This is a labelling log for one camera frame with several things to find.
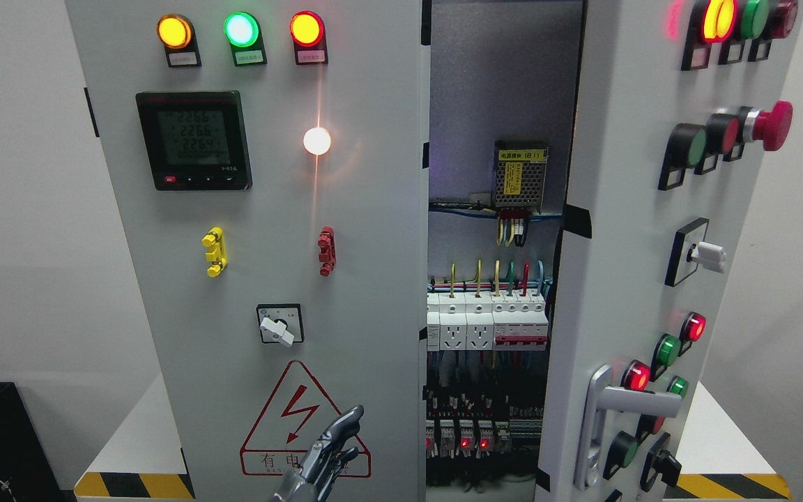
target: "yellow terminal connector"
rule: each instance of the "yellow terminal connector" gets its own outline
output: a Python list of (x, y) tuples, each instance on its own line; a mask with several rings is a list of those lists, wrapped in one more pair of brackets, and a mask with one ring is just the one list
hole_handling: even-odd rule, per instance
[(206, 269), (206, 275), (219, 277), (220, 273), (229, 265), (229, 257), (225, 253), (225, 234), (221, 227), (213, 227), (206, 232), (200, 243), (206, 248), (204, 258), (209, 261), (210, 267)]

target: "robotic hand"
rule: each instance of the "robotic hand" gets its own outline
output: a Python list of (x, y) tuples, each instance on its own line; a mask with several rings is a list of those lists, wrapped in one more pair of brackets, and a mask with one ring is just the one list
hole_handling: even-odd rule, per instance
[(324, 429), (300, 466), (284, 473), (270, 502), (325, 502), (337, 476), (359, 454), (355, 447), (343, 447), (361, 430), (359, 420), (363, 414), (364, 407), (358, 404)]

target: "yellow warning label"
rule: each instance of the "yellow warning label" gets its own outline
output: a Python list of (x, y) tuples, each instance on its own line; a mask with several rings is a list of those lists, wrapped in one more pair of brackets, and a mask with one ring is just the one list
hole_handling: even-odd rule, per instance
[(547, 162), (546, 150), (500, 150), (498, 160), (501, 162)]
[(507, 162), (504, 167), (504, 195), (517, 196), (522, 193), (522, 162)]

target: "digital power meter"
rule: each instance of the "digital power meter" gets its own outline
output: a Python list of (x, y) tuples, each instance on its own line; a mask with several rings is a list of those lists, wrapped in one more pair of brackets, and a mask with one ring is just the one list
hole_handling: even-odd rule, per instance
[(135, 100), (157, 190), (250, 187), (239, 92), (142, 92)]

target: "red triangle sign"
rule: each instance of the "red triangle sign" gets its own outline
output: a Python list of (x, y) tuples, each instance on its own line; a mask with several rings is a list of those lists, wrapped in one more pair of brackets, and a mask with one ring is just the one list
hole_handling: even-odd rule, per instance
[[(281, 476), (303, 460), (312, 442), (340, 414), (309, 368), (302, 361), (290, 361), (240, 448), (243, 473)], [(360, 454), (346, 465), (340, 477), (369, 478), (369, 449), (359, 436), (345, 446), (358, 447)]]

